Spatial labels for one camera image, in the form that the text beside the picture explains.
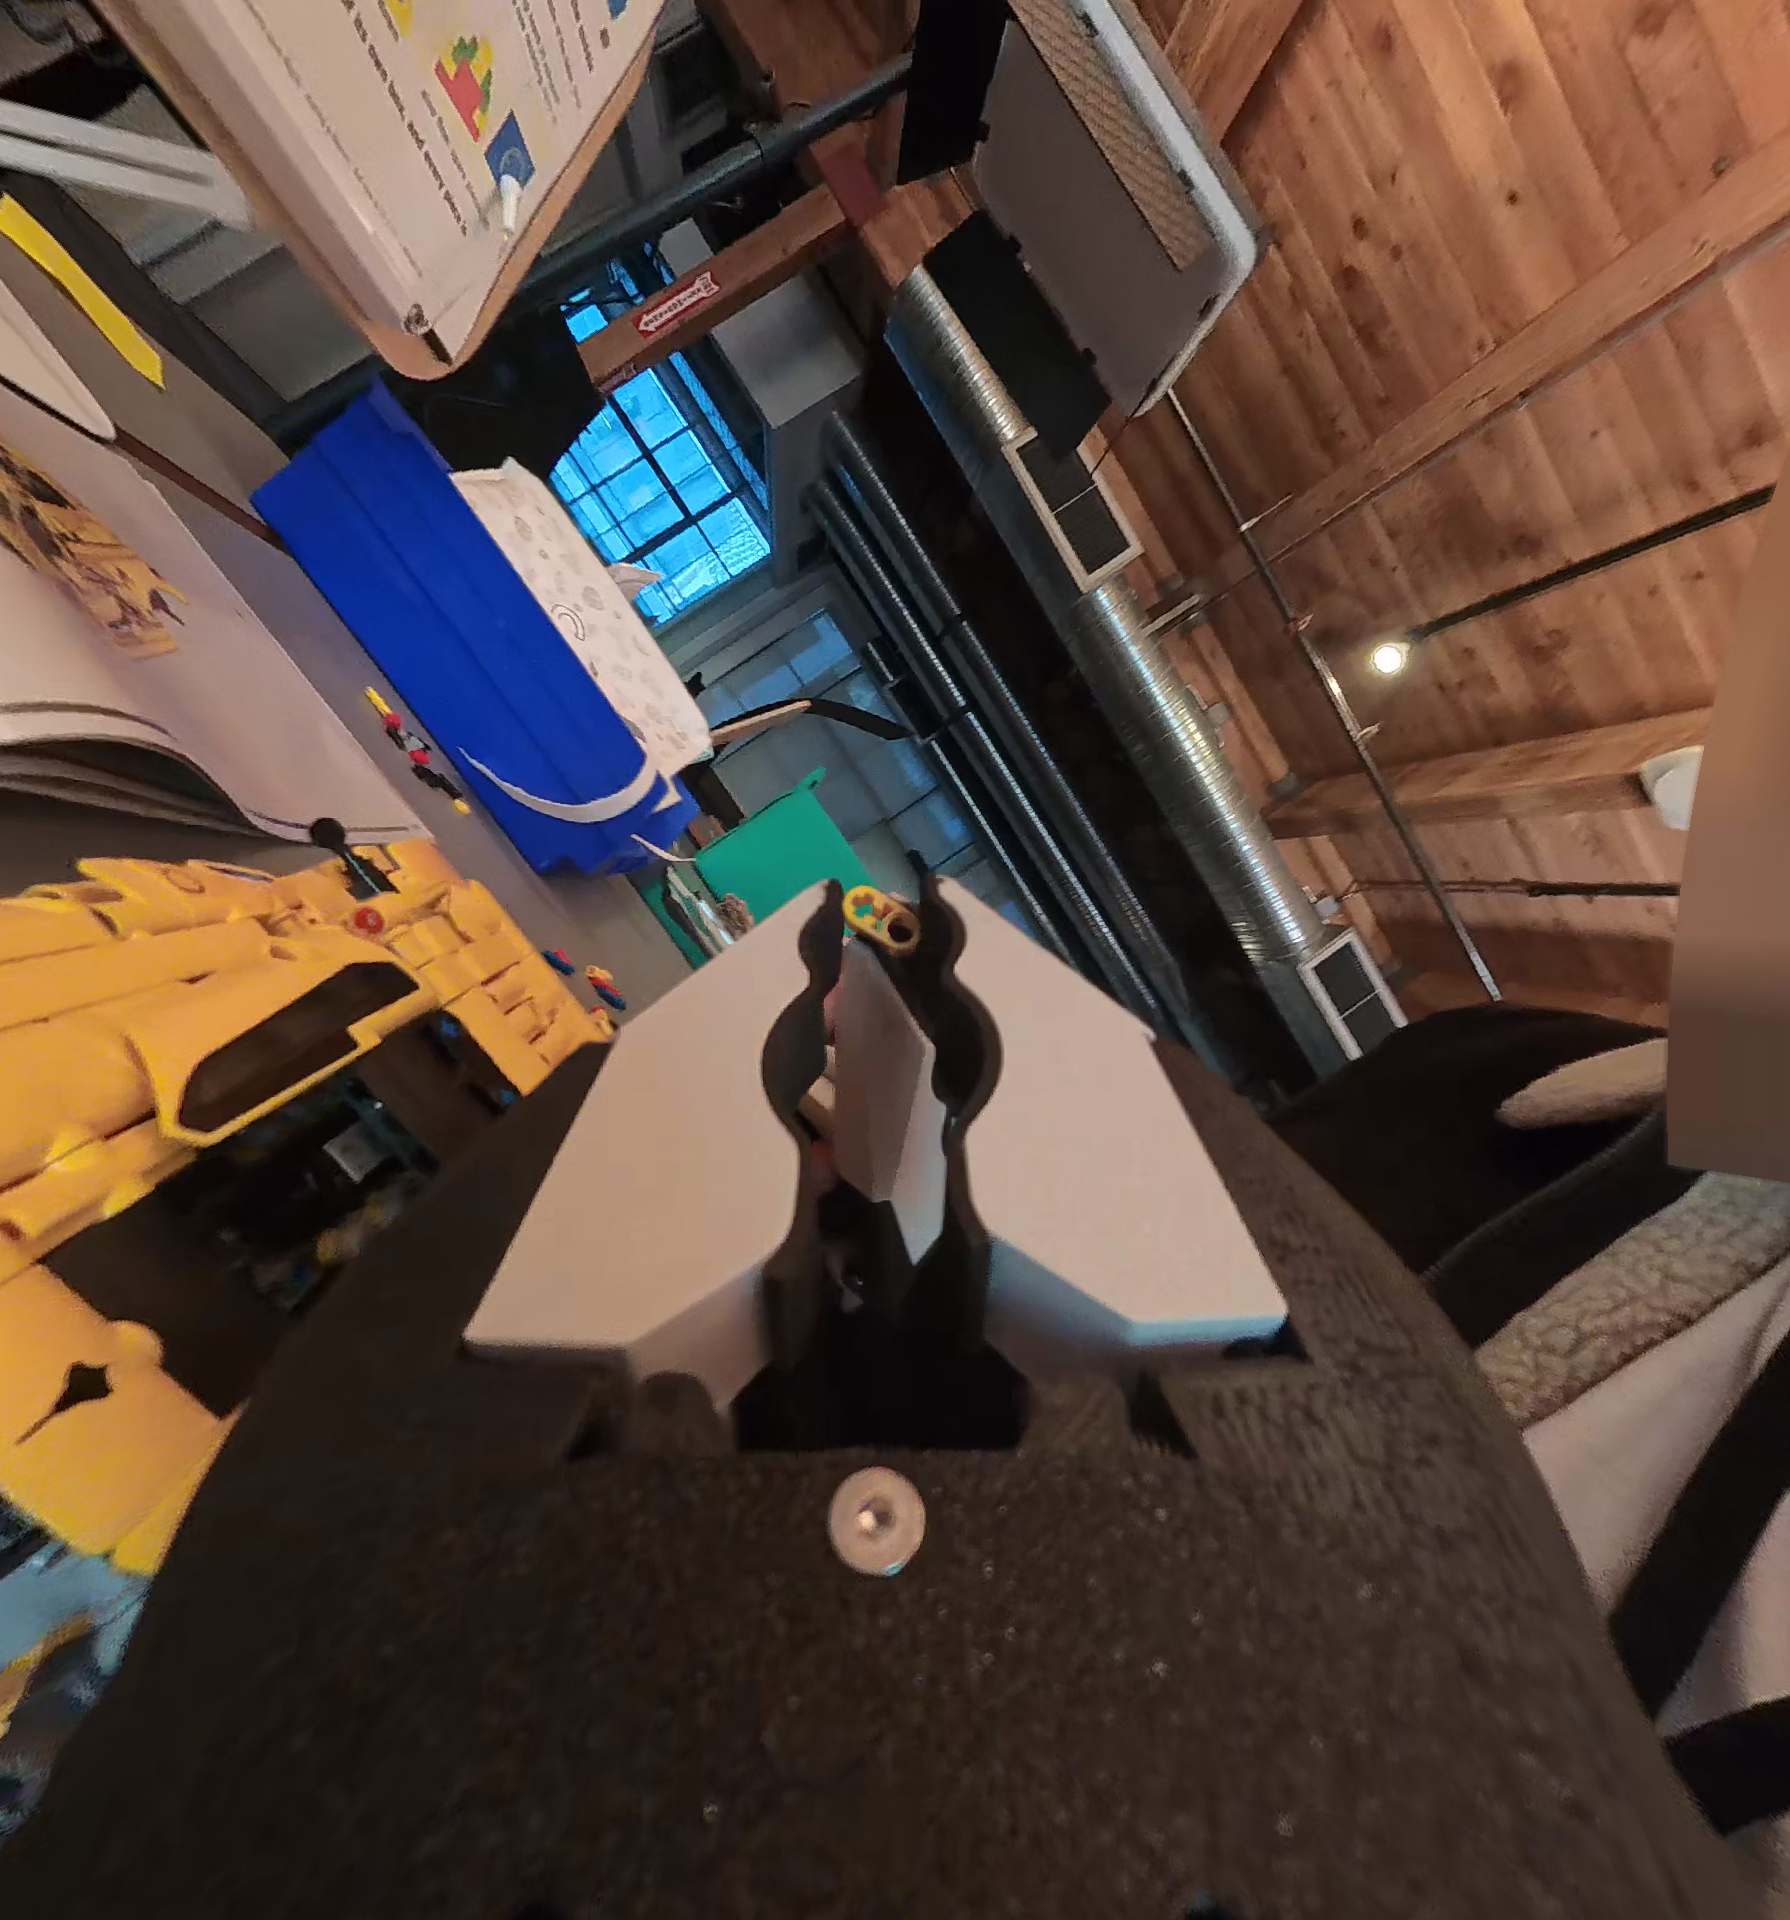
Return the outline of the white ceiling-mounted unit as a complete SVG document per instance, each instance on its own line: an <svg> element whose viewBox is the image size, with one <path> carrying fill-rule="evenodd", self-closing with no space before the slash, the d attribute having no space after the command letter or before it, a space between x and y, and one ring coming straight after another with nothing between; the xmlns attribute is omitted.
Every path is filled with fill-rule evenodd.
<svg viewBox="0 0 1790 1920"><path fill-rule="evenodd" d="M1156 408L1255 275L1264 224L1125 2L1016 2L973 155L1109 407Z"/></svg>

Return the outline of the black hanging panel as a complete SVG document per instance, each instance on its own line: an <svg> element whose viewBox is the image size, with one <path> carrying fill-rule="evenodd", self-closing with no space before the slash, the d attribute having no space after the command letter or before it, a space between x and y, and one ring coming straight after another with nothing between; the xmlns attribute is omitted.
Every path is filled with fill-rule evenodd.
<svg viewBox="0 0 1790 1920"><path fill-rule="evenodd" d="M1048 452L1072 456L1108 410L1108 391L1096 357L1076 347L1017 242L978 208L931 250L925 269Z"/></svg>

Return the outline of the gridded window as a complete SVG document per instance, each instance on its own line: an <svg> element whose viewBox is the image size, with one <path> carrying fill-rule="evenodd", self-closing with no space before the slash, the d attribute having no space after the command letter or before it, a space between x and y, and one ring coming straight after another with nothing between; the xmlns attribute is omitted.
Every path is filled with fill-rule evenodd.
<svg viewBox="0 0 1790 1920"><path fill-rule="evenodd" d="M630 594L664 630L772 563L758 463L690 365L616 388L548 473L595 552L653 575Z"/></svg>

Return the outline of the blue plastic bin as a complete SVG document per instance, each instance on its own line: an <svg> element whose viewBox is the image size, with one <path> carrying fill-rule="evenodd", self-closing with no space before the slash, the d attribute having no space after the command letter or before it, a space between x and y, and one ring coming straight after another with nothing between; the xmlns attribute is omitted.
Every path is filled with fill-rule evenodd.
<svg viewBox="0 0 1790 1920"><path fill-rule="evenodd" d="M453 475L375 381L255 504L536 873L630 874L608 832L547 808L608 779L632 802L639 753Z"/></svg>

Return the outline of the white patterned paper bag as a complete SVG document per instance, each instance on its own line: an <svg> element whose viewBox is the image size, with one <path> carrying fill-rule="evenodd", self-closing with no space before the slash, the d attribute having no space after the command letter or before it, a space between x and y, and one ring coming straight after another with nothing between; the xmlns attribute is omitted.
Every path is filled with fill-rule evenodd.
<svg viewBox="0 0 1790 1920"><path fill-rule="evenodd" d="M516 463L453 475L456 492L493 537L553 622L581 683L612 709L639 753L634 800L615 806L630 779L608 779L593 794L552 802L547 817L608 832L625 868L675 863L699 808L682 776L711 754L709 724L653 630L636 611L625 574L606 563L578 530L568 506L544 480Z"/></svg>

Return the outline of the dark fleece-lined jacket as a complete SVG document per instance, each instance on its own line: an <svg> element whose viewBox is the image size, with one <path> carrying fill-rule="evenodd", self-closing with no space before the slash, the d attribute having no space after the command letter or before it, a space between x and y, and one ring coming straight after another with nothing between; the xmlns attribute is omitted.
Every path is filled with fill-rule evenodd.
<svg viewBox="0 0 1790 1920"><path fill-rule="evenodd" d="M1659 1032L1468 1007L1271 1129L1388 1246L1524 1429L1790 1275L1790 1183L1672 1165Z"/></svg>

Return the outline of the silver ventilation duct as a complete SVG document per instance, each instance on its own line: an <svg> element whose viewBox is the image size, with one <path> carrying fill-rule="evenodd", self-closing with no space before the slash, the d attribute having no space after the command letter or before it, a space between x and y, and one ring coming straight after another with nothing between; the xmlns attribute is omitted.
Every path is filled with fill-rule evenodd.
<svg viewBox="0 0 1790 1920"><path fill-rule="evenodd" d="M1304 967L1329 943L1313 904L1276 852L1206 709L1164 642L1149 635L1134 589L1121 574L1092 592L1076 588L1007 460L1028 419L925 267L895 292L885 341L1268 997L1293 1024L1313 1025Z"/></svg>

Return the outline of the small cluster of brick pins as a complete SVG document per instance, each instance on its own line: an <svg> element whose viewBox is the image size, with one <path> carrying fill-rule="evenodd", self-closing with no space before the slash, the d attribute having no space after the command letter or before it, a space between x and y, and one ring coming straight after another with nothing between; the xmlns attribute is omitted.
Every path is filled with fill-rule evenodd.
<svg viewBox="0 0 1790 1920"><path fill-rule="evenodd" d="M379 693L377 686L365 684L363 699L373 709L379 733L383 733L390 747L402 754L402 761L410 776L423 788L442 794L456 814L470 818L473 804L467 794L456 785L456 782L438 765L432 745L426 737L414 733L405 719L402 713L390 706L390 702Z"/></svg>

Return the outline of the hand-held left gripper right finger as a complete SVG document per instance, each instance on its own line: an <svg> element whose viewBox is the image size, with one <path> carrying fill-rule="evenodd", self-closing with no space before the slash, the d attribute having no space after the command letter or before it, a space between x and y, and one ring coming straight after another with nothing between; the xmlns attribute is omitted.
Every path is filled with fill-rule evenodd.
<svg viewBox="0 0 1790 1920"><path fill-rule="evenodd" d="M1039 1386L1280 1340L1289 1302L1157 1036L958 881L923 925L950 1262L925 1304Z"/></svg>

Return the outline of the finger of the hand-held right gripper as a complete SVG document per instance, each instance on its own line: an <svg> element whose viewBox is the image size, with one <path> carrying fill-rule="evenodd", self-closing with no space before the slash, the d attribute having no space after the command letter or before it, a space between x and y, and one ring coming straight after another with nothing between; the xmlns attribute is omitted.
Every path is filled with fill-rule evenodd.
<svg viewBox="0 0 1790 1920"><path fill-rule="evenodd" d="M925 1260L946 1208L946 1111L932 1091L935 1045L870 943L843 944L832 1013L837 1176L891 1215L908 1260Z"/></svg>

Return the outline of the white air vent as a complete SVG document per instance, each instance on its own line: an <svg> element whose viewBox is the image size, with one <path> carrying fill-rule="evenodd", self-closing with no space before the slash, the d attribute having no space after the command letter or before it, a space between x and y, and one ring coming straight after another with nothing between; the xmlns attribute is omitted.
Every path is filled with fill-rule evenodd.
<svg viewBox="0 0 1790 1920"><path fill-rule="evenodd" d="M1129 516L1078 450L1057 450L1025 430L1009 440L1004 458L1081 594L1098 592L1144 558Z"/></svg>
<svg viewBox="0 0 1790 1920"><path fill-rule="evenodd" d="M1296 978L1345 1059L1356 1062L1411 1025L1371 951L1345 927L1296 965Z"/></svg>

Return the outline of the instruction booklet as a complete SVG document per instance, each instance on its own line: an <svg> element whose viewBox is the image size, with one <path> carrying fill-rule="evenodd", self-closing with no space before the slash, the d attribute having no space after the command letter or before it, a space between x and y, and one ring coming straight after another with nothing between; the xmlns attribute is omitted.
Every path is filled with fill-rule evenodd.
<svg viewBox="0 0 1790 1920"><path fill-rule="evenodd" d="M0 793L296 843L429 833L164 492L2 381Z"/></svg>

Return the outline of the wooden post with red label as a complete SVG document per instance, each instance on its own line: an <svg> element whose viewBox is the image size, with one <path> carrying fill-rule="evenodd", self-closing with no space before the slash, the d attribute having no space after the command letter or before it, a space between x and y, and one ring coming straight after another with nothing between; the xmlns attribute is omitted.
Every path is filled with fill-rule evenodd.
<svg viewBox="0 0 1790 1920"><path fill-rule="evenodd" d="M595 391L608 398L699 342L804 269L861 239L891 202L894 189L874 177L862 151L823 157L818 186L578 342Z"/></svg>

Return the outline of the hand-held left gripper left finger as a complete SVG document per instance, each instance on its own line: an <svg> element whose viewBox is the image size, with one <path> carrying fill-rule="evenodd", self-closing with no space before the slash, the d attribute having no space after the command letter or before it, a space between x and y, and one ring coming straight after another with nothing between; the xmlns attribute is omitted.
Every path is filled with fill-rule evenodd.
<svg viewBox="0 0 1790 1920"><path fill-rule="evenodd" d="M796 1111L827 1064L842 943L842 887L810 885L604 1047L470 1356L691 1378L720 1413L764 1373L764 1275L813 1221Z"/></svg>

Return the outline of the yellow tape strip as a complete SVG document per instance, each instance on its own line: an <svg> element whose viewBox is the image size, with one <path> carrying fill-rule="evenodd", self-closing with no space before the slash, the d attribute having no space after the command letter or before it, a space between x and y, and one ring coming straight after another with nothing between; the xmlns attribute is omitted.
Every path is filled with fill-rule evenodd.
<svg viewBox="0 0 1790 1920"><path fill-rule="evenodd" d="M89 270L66 252L66 245L8 192L0 194L0 233L63 290L140 377L166 390L161 351Z"/></svg>

